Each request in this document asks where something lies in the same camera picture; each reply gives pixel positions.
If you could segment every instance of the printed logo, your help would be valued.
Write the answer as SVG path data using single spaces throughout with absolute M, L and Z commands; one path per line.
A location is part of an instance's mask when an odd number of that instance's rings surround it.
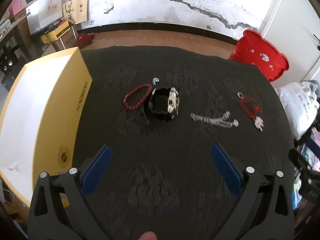
M 68 165 L 70 161 L 70 151 L 67 147 L 63 147 L 62 145 L 59 147 L 58 153 L 58 164 L 60 167 L 64 168 Z
M 86 92 L 86 90 L 87 90 L 87 86 L 88 86 L 88 82 L 86 81 L 86 82 L 84 83 L 84 86 L 83 86 L 83 89 L 82 89 L 82 92 L 81 92 L 81 96 L 80 96 L 79 101 L 78 101 L 78 106 L 77 106 L 77 109 L 76 109 L 77 111 L 79 111 L 79 109 L 80 109 L 80 107 L 81 107 L 81 103 L 82 103 L 84 94 L 85 94 L 85 92 Z

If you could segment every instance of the white door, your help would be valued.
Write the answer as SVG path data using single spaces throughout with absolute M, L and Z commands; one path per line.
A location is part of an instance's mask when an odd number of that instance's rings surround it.
M 310 2 L 281 0 L 264 38 L 287 56 L 289 70 L 271 83 L 273 87 L 301 81 L 313 68 L 320 57 L 320 44 L 313 34 L 320 38 L 320 19 Z

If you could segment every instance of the gift bag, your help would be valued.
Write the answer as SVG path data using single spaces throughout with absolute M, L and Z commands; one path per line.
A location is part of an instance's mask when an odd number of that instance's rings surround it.
M 70 0 L 62 5 L 63 16 L 78 24 L 87 20 L 88 0 Z
M 30 34 L 35 34 L 62 18 L 61 0 L 37 0 L 27 7 Z
M 317 85 L 309 81 L 292 82 L 275 89 L 296 140 L 301 138 L 316 118 L 319 109 L 317 89 Z

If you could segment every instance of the white bag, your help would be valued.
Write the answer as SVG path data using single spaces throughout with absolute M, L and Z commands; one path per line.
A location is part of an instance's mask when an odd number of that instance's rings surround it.
M 317 89 L 317 85 L 308 81 L 292 82 L 275 89 L 296 140 L 301 138 L 316 118 L 319 109 Z
M 61 0 L 37 0 L 27 7 L 30 34 L 34 34 L 62 18 Z

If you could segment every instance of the paper bag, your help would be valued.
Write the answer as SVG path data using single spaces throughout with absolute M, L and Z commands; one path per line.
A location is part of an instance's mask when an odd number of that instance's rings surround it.
M 30 34 L 34 34 L 62 18 L 61 0 L 37 0 L 27 7 Z
M 75 24 L 87 20 L 88 0 L 70 0 L 62 5 L 63 16 L 70 18 Z

